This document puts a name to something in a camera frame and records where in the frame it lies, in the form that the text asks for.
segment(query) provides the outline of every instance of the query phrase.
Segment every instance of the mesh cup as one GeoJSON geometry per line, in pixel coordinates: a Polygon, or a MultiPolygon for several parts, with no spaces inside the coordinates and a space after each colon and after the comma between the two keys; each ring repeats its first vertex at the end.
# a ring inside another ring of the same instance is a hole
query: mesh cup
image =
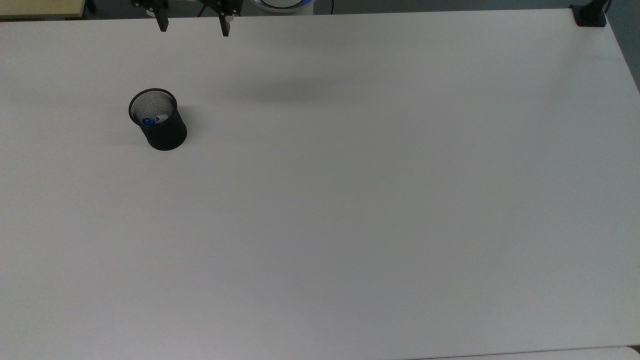
{"type": "Polygon", "coordinates": [[[140,126],[149,145],[154,149],[173,150],[187,137],[187,127],[178,113],[178,103],[166,90],[153,88],[136,95],[129,104],[129,117],[140,126]],[[152,126],[142,124],[143,119],[160,115],[169,117],[152,126]]]}

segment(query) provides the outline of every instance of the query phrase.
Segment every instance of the wooden surface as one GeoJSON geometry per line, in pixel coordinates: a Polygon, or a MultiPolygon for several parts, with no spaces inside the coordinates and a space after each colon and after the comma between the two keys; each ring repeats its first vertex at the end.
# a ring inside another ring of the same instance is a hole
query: wooden surface
{"type": "Polygon", "coordinates": [[[0,19],[82,17],[84,0],[2,0],[0,19]]]}
{"type": "Polygon", "coordinates": [[[640,343],[640,95],[568,9],[0,24],[11,360],[640,343]],[[131,98],[176,96],[148,146],[131,98]]]}

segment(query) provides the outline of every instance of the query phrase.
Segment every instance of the blue cap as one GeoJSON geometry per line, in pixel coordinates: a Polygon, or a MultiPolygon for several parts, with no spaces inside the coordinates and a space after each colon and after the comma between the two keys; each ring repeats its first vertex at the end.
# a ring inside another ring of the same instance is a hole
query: blue cap
{"type": "Polygon", "coordinates": [[[156,123],[156,120],[152,117],[147,117],[147,118],[144,118],[144,120],[142,120],[142,124],[144,126],[151,126],[155,123],[156,123]]]}

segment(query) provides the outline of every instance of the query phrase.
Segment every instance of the black clamp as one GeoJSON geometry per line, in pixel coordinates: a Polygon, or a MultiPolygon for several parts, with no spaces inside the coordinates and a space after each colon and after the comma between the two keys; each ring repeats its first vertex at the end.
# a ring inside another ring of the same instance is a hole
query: black clamp
{"type": "Polygon", "coordinates": [[[160,31],[166,31],[169,26],[169,19],[167,19],[165,12],[169,8],[167,0],[131,0],[131,4],[137,8],[143,7],[147,11],[154,13],[160,31]]]}
{"type": "Polygon", "coordinates": [[[243,0],[200,0],[200,2],[218,14],[222,36],[229,36],[230,22],[233,21],[234,16],[240,15],[243,0]]]}

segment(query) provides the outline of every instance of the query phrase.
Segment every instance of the blue object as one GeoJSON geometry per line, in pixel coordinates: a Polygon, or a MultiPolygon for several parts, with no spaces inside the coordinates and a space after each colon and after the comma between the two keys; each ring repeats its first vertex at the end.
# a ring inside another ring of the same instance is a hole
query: blue object
{"type": "Polygon", "coordinates": [[[153,116],[153,117],[146,117],[142,120],[142,124],[144,126],[153,126],[156,124],[159,124],[163,121],[165,121],[166,119],[168,119],[169,116],[167,115],[158,115],[158,116],[153,116]]]}

